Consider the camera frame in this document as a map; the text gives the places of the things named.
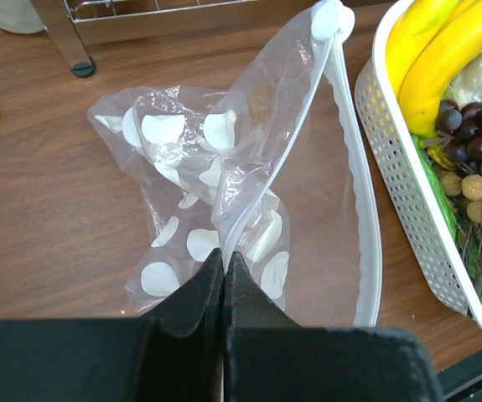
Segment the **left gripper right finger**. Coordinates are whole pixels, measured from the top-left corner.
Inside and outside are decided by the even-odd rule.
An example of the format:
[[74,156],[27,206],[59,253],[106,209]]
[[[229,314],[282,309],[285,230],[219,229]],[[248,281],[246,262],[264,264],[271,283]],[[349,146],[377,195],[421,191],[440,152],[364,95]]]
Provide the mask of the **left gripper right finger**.
[[226,401],[441,401],[427,350],[387,327],[302,327],[254,282],[241,253],[224,282]]

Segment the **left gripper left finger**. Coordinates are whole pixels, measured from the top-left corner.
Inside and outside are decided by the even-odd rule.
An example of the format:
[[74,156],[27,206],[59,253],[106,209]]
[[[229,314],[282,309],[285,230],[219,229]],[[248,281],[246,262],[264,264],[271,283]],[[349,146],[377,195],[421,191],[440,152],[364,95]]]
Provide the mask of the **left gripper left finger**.
[[0,321],[0,401],[217,401],[223,267],[135,318]]

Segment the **clear zip top bag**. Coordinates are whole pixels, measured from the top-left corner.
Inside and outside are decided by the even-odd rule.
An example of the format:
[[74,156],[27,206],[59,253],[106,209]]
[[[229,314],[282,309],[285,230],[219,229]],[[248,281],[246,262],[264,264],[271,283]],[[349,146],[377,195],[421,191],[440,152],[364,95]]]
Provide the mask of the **clear zip top bag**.
[[376,324],[381,234],[343,49],[354,25],[343,3],[320,1],[228,90],[130,87],[88,109],[143,196],[150,245],[125,284],[134,312],[219,249],[301,325]]

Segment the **yellow banana bunch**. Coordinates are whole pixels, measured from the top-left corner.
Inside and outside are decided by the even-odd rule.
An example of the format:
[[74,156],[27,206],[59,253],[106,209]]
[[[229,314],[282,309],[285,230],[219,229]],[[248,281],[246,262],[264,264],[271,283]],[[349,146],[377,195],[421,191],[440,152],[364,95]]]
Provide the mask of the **yellow banana bunch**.
[[439,102],[482,53],[482,1],[414,1],[391,29],[386,67],[408,130],[437,136]]

